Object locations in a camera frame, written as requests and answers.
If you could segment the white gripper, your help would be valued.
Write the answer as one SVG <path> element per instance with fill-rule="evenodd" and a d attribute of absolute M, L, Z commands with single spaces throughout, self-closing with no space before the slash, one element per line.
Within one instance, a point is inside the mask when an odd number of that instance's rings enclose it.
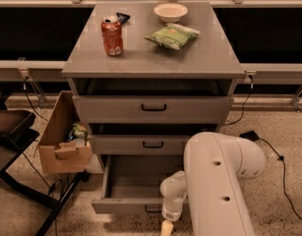
<path fill-rule="evenodd" d="M 161 223 L 160 236 L 171 236 L 173 231 L 173 223 L 177 221 L 182 213 L 183 204 L 164 200 L 162 204 L 161 214 L 164 220 Z"/>

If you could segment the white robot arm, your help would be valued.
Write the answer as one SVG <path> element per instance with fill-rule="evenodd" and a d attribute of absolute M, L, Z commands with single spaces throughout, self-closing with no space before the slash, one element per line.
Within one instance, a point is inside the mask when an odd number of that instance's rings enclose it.
<path fill-rule="evenodd" d="M 194 236 L 255 236 L 238 179 L 264 171 L 263 150 L 244 138 L 202 132 L 185 145 L 183 162 L 183 170 L 160 184 L 160 236 L 171 236 L 184 204 L 190 208 Z"/>

